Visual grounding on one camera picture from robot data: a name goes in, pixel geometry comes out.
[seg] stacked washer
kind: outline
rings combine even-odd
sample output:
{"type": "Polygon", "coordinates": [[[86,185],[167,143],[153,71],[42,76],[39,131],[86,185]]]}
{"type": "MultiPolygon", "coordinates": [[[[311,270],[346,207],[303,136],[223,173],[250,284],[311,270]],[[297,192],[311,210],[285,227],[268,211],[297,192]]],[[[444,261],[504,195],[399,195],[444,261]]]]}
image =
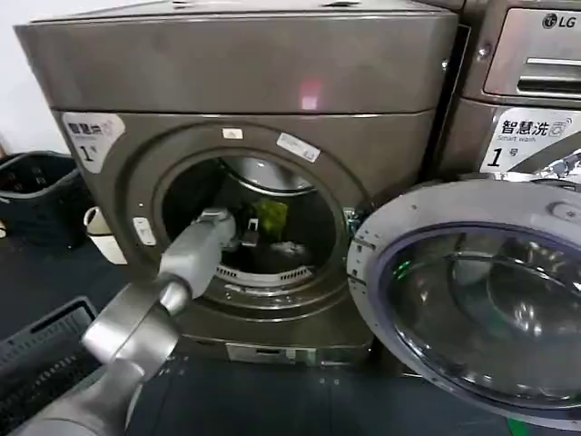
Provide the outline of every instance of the stacked washer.
{"type": "Polygon", "coordinates": [[[578,172],[580,21],[575,2],[488,3],[453,99],[441,173],[578,172]]]}
{"type": "Polygon", "coordinates": [[[417,181],[456,33],[406,0],[137,5],[18,27],[136,274],[202,210],[240,243],[180,318],[199,350],[356,362],[372,335],[345,262],[375,204],[417,181]]]}

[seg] white container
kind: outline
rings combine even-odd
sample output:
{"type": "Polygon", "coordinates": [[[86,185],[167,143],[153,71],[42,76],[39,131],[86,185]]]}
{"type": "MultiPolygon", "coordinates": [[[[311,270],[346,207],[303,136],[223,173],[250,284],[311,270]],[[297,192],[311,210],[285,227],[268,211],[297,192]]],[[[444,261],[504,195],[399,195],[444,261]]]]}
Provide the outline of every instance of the white container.
{"type": "Polygon", "coordinates": [[[110,263],[127,264],[117,240],[109,230],[109,225],[105,221],[101,209],[98,207],[89,209],[84,214],[83,223],[87,235],[110,263]]]}

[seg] open washer door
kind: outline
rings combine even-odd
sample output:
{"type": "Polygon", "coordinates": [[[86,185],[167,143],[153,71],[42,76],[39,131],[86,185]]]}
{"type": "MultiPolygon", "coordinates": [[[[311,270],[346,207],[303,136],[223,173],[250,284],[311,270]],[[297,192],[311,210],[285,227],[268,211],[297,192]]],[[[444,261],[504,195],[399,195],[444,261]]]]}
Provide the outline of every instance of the open washer door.
{"type": "Polygon", "coordinates": [[[440,388],[581,430],[581,194],[470,180],[424,187],[359,228],[350,291],[381,342],[440,388]]]}

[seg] laundry basket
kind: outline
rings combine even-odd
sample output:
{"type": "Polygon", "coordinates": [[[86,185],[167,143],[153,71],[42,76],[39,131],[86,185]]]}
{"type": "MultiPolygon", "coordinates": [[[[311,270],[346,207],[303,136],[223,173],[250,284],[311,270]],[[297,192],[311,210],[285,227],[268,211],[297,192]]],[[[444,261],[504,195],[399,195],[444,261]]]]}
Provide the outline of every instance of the laundry basket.
{"type": "Polygon", "coordinates": [[[0,342],[0,436],[99,368],[79,342],[94,314],[78,298],[0,342]]]}
{"type": "Polygon", "coordinates": [[[8,236],[47,247],[84,239],[84,212],[93,205],[73,158],[33,152],[0,160],[0,222],[8,236]]]}

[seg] smart wash label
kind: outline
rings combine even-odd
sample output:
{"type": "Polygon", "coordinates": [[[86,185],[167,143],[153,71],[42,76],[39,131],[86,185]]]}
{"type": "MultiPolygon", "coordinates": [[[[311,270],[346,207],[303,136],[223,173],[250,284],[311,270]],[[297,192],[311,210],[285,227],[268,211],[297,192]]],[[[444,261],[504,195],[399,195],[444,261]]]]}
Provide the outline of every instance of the smart wash label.
{"type": "Polygon", "coordinates": [[[125,133],[123,120],[115,114],[66,112],[63,125],[80,162],[98,174],[111,147],[125,133]]]}
{"type": "Polygon", "coordinates": [[[580,130],[581,112],[524,107],[508,109],[498,117],[480,171],[515,171],[526,159],[580,130]]]}

